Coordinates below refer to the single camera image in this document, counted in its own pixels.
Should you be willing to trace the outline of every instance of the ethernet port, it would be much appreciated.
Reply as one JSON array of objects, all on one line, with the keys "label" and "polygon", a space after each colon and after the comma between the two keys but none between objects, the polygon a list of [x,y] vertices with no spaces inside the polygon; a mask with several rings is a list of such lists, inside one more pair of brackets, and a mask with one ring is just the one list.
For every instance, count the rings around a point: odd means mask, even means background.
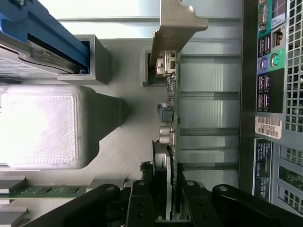
[{"label": "ethernet port", "polygon": [[276,30],[273,32],[273,38],[272,38],[272,47],[275,48],[276,46],[281,45],[283,40],[283,33],[281,32],[281,29]]}]

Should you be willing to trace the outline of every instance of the expansion slot bracket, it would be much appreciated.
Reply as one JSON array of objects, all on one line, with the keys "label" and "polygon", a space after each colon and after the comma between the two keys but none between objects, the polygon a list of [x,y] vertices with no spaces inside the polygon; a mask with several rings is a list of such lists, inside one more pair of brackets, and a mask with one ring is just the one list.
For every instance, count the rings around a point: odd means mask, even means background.
[{"label": "expansion slot bracket", "polygon": [[154,33],[150,66],[164,51],[180,52],[196,32],[207,27],[207,19],[198,18],[191,6],[180,0],[161,0],[160,28]]}]

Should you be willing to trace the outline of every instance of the metal frame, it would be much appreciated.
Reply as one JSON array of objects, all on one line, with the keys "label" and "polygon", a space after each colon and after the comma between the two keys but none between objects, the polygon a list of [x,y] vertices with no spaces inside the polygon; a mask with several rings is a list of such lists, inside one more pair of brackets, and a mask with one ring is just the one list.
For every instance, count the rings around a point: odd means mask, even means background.
[{"label": "metal frame", "polygon": [[239,189],[252,193],[256,108],[258,1],[243,1]]}]

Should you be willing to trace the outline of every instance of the connector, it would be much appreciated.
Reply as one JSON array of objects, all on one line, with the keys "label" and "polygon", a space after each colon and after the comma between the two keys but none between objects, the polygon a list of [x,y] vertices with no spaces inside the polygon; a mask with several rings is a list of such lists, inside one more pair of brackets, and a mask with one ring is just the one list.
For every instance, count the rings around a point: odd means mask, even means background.
[{"label": "connector", "polygon": [[264,109],[268,109],[269,107],[269,95],[268,94],[264,94],[264,105],[263,105]]},{"label": "connector", "polygon": [[260,39],[259,41],[259,53],[262,54],[265,52],[265,40],[264,39]]},{"label": "connector", "polygon": [[283,39],[283,33],[281,32],[281,29],[273,32],[273,42],[272,42],[272,47],[276,47],[281,45]]},{"label": "connector", "polygon": [[263,95],[258,95],[258,108],[263,109],[264,107],[264,96]]},{"label": "connector", "polygon": [[258,89],[259,91],[262,91],[264,89],[264,84],[265,84],[265,79],[264,76],[259,76],[259,84],[258,84]]},{"label": "connector", "polygon": [[268,90],[269,89],[269,82],[270,82],[270,79],[269,79],[269,75],[265,75],[265,90]]},{"label": "connector", "polygon": [[265,39],[265,52],[270,50],[270,44],[271,44],[271,38],[270,36],[267,36]]}]

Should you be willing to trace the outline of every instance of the electronic component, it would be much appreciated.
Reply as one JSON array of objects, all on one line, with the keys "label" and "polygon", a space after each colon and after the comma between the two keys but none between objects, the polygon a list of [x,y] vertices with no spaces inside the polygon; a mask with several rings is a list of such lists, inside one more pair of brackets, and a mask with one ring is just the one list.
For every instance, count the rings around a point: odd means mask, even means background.
[{"label": "electronic component", "polygon": [[265,26],[268,24],[268,4],[267,3],[263,3],[259,7],[258,23],[260,26]]},{"label": "electronic component", "polygon": [[51,187],[44,187],[44,188],[40,188],[37,193],[38,194],[45,194],[48,193],[52,188]]},{"label": "electronic component", "polygon": [[173,110],[171,107],[166,106],[166,104],[158,104],[157,110],[160,122],[172,122],[173,121]]},{"label": "electronic component", "polygon": [[273,33],[273,43],[272,43],[273,48],[281,45],[282,39],[283,39],[283,33],[281,32],[281,29],[275,31]]},{"label": "electronic component", "polygon": [[76,193],[80,188],[79,187],[70,187],[67,189],[67,194],[74,194]]}]

